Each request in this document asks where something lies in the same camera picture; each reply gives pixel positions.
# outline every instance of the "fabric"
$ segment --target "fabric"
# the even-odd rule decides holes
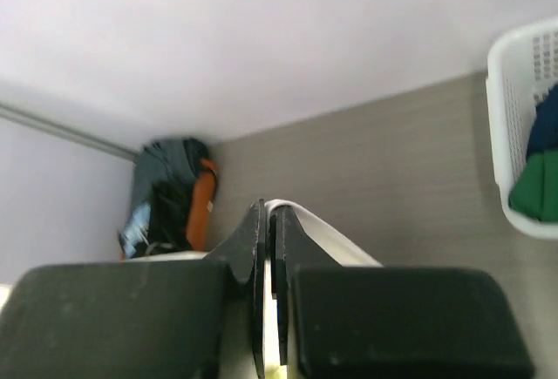
[[[119,235],[122,258],[203,250],[216,187],[217,166],[199,140],[146,146],[136,160],[131,216]]]
[[[558,151],[529,157],[509,195],[509,206],[534,220],[558,221]]]
[[[296,217],[300,220],[306,234],[342,266],[382,267],[382,264],[379,261],[366,253],[361,247],[337,231],[326,221],[320,219],[311,211],[296,202],[283,199],[267,201],[265,203],[265,208],[268,214],[268,220],[271,211],[279,206],[292,206],[293,209],[295,209]],[[139,261],[188,260],[191,258],[202,258],[203,256],[205,256],[203,253],[186,251],[183,253],[145,257],[143,259],[139,259]]]
[[[527,143],[527,158],[536,152],[558,147],[558,85],[536,107],[537,116]]]

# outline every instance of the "orange strap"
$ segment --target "orange strap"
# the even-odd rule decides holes
[[[206,244],[209,213],[213,207],[217,181],[217,165],[208,159],[201,159],[201,164],[207,170],[203,170],[195,182],[186,225],[186,239],[194,251],[203,251]]]

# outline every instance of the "dark blue cloth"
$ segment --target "dark blue cloth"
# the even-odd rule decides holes
[[[529,142],[527,158],[536,152],[558,148],[558,85],[548,91],[547,98],[537,105]]]

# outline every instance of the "white plastic basket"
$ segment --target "white plastic basket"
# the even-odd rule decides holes
[[[519,231],[549,240],[558,240],[558,224],[531,220],[513,211],[508,196],[525,167],[535,106],[557,81],[558,18],[508,32],[488,54],[488,118],[502,208]]]

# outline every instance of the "gray wall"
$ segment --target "gray wall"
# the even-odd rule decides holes
[[[0,119],[0,283],[51,263],[119,258],[133,164]]]

